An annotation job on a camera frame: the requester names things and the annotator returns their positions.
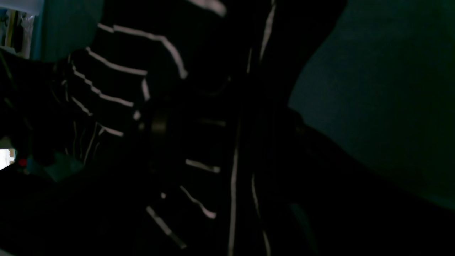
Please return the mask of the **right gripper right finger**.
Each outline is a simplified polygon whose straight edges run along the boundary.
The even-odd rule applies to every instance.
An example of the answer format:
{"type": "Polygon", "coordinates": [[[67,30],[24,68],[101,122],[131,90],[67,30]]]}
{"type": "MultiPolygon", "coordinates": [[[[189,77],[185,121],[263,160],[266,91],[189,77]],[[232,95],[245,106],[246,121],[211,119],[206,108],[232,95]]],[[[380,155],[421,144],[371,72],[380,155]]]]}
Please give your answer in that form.
{"type": "Polygon", "coordinates": [[[297,241],[318,256],[453,256],[454,211],[387,180],[351,157],[295,111],[251,118],[262,148],[260,202],[298,206],[297,241]]]}

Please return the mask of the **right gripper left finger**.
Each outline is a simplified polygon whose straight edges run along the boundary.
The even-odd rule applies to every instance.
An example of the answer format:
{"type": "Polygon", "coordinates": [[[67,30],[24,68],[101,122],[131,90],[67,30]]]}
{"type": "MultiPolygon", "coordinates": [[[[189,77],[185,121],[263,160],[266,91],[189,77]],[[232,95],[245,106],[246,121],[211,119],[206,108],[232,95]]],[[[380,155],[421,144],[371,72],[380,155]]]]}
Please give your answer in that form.
{"type": "Polygon", "coordinates": [[[162,203],[179,190],[182,115],[169,97],[149,101],[127,137],[94,163],[91,183],[103,215],[91,256],[177,256],[185,241],[162,203]]]}

